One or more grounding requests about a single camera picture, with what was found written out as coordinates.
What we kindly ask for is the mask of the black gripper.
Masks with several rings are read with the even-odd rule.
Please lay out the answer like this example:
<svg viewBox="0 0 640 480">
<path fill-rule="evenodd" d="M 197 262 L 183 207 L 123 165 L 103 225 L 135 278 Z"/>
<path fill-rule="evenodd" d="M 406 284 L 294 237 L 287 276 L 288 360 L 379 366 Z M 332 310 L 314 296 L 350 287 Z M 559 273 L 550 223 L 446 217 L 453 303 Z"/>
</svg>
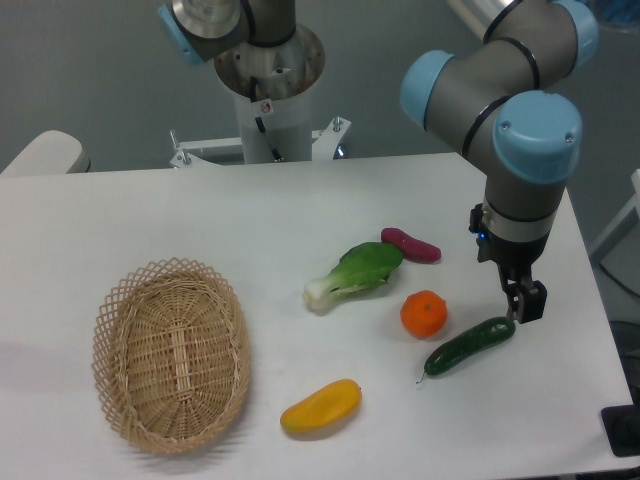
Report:
<svg viewBox="0 0 640 480">
<path fill-rule="evenodd" d="M 477 204 L 470 212 L 469 231 L 475 236 L 479 263 L 498 267 L 501 289 L 507 298 L 506 318 L 527 323 L 543 317 L 547 289 L 532 278 L 532 265 L 542 255 L 549 237 L 549 217 L 513 219 L 490 203 Z"/>
</svg>

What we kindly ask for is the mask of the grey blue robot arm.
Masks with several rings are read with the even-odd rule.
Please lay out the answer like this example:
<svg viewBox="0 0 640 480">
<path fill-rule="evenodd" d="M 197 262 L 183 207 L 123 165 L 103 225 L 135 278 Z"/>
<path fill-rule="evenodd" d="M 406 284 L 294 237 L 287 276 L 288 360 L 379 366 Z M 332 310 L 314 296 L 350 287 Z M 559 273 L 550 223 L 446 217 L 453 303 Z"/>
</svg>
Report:
<svg viewBox="0 0 640 480">
<path fill-rule="evenodd" d="M 578 159 L 583 127 L 576 107 L 549 92 L 590 60 L 597 22 L 577 1 L 455 1 L 482 39 L 458 59 L 441 50 L 407 70 L 399 101 L 486 177 L 470 214 L 480 261 L 493 261 L 508 315 L 539 319 L 546 290 L 531 274 Z M 325 53 L 298 23 L 292 1 L 165 1 L 160 23 L 182 58 L 212 62 L 236 106 L 248 163 L 331 158 L 336 144 L 314 140 L 309 94 Z"/>
</svg>

